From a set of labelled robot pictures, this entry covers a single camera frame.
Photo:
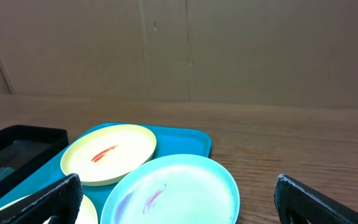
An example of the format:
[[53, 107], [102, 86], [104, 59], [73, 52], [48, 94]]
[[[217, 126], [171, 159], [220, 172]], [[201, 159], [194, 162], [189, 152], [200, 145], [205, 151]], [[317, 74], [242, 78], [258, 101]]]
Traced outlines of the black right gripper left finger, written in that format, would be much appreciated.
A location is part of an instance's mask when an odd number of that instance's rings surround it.
[[70, 174], [0, 210], [0, 224], [74, 224], [82, 199], [80, 178]]

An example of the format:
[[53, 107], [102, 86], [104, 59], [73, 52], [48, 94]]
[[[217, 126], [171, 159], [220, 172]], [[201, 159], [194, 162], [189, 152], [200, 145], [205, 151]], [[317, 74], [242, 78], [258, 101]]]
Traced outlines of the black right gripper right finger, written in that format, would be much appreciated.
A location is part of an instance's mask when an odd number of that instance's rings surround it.
[[281, 223], [358, 224], [358, 212], [315, 189], [280, 174], [273, 195]]

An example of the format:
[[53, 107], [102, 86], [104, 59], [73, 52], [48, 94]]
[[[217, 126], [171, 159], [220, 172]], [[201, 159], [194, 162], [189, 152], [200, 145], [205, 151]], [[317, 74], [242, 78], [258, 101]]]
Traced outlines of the light blue plate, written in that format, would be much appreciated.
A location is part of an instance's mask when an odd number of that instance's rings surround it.
[[154, 159], [113, 188], [101, 223], [236, 223], [239, 189], [216, 161], [192, 154]]

